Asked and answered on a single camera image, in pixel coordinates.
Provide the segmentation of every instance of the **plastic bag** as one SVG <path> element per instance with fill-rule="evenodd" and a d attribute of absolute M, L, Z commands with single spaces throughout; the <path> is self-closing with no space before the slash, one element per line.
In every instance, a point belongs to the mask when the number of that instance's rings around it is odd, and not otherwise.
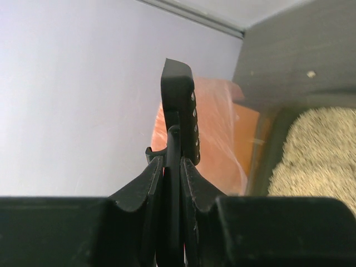
<path fill-rule="evenodd" d="M 234 126 L 238 116 L 234 99 L 242 99 L 240 87 L 230 81 L 195 78 L 195 96 L 200 135 L 199 173 L 226 194 L 243 195 L 247 178 L 234 153 Z M 160 105 L 151 147 L 153 151 L 166 147 L 167 132 Z"/>

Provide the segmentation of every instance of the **translucent plastic sheet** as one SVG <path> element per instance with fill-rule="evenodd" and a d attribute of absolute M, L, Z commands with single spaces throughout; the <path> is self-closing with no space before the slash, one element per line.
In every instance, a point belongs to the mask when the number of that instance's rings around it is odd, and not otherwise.
<path fill-rule="evenodd" d="M 197 169 L 204 178 L 226 194 L 243 195 L 247 178 L 235 155 L 234 128 L 239 120 L 234 99 L 242 99 L 240 87 L 230 81 L 195 78 L 201 160 Z M 167 133 L 160 105 L 151 147 L 166 147 Z"/>

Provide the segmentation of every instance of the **gray wooden panel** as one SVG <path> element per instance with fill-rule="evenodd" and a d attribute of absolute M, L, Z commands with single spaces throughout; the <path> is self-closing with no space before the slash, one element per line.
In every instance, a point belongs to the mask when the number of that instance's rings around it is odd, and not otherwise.
<path fill-rule="evenodd" d="M 356 88 L 356 1 L 317 0 L 252 27 L 233 81 L 255 110 L 301 93 Z"/>

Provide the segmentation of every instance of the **gray trim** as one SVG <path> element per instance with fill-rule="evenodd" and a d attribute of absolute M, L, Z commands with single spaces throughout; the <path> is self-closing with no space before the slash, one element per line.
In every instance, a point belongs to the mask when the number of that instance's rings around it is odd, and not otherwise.
<path fill-rule="evenodd" d="M 206 14 L 199 10 L 190 8 L 177 1 L 172 1 L 172 0 L 139 0 L 139 1 L 150 4 L 155 7 L 159 7 L 168 12 L 190 19 L 197 23 L 203 24 L 204 26 L 208 26 L 210 28 L 216 29 L 220 32 L 224 32 L 231 36 L 241 38 L 241 39 L 244 38 L 245 30 L 243 28 L 235 26 L 228 21 L 219 19 L 210 14 Z"/>

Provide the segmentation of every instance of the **white wall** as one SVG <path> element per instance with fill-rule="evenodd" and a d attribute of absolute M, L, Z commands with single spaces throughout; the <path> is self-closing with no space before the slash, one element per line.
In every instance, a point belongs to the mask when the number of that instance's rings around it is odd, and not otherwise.
<path fill-rule="evenodd" d="M 231 79 L 241 40 L 133 0 L 0 0 L 0 195 L 109 195 L 146 166 L 166 57 Z"/>
<path fill-rule="evenodd" d="M 311 0 L 172 0 L 248 28 L 268 17 Z"/>

